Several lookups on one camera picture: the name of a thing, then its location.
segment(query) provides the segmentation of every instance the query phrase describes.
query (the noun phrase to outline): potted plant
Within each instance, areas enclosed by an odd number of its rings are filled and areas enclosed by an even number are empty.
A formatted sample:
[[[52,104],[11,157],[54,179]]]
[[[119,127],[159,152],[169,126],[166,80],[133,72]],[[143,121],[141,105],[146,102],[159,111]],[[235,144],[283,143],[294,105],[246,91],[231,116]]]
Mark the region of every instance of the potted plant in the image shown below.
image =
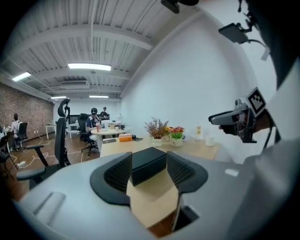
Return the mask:
[[[161,119],[156,119],[152,117],[152,121],[149,123],[146,123],[145,129],[147,132],[153,137],[152,139],[152,145],[154,147],[161,147],[161,138],[165,136],[165,128],[167,127],[169,121],[166,121],[165,123],[162,122]]]
[[[163,142],[170,141],[170,133],[172,131],[172,127],[165,127],[165,135],[161,138]]]
[[[184,128],[183,127],[175,127],[172,128],[170,133],[170,143],[175,147],[180,147],[183,145],[182,137],[183,137]]]

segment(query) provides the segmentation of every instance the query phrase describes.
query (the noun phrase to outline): orange box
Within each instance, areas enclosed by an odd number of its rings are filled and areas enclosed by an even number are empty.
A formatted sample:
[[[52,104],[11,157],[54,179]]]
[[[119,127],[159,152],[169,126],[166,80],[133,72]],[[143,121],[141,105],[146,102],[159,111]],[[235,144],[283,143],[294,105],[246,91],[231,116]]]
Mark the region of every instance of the orange box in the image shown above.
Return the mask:
[[[124,133],[119,135],[119,142],[132,141],[132,135],[130,133]]]

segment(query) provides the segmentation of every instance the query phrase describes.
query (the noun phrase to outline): ceiling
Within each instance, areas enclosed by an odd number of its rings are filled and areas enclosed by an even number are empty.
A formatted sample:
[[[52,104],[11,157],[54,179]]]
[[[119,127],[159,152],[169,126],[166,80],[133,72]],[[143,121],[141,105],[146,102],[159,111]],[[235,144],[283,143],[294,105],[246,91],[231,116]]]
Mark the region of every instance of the ceiling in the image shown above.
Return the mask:
[[[10,77],[31,73],[17,83],[49,97],[120,98],[178,15],[160,0],[43,0],[15,27],[0,69]],[[105,64],[112,70],[69,69],[68,63]]]

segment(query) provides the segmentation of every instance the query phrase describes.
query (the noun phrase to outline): vase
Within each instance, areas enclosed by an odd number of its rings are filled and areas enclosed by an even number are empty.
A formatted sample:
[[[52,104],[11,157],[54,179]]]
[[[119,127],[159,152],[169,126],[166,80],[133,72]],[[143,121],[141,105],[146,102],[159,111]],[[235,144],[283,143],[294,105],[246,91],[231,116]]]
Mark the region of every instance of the vase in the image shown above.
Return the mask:
[[[161,140],[162,140],[163,142],[169,142],[169,141],[170,141],[170,136],[169,136],[169,135],[165,135],[165,136],[163,136],[163,137],[161,138]]]
[[[161,147],[162,146],[161,139],[153,138],[152,139],[152,145],[153,145],[153,147]]]
[[[183,141],[182,141],[182,138],[179,138],[179,139],[175,139],[175,138],[170,138],[170,143],[172,146],[175,146],[175,147],[180,147],[183,145]]]

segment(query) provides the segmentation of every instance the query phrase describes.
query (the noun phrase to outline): black box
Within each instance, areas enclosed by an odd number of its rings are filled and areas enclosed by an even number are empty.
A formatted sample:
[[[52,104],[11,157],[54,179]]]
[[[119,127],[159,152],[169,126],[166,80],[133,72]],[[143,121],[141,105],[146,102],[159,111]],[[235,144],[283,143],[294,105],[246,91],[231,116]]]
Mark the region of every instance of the black box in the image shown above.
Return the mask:
[[[153,147],[133,153],[130,177],[132,185],[136,186],[164,170],[167,166],[166,155]]]

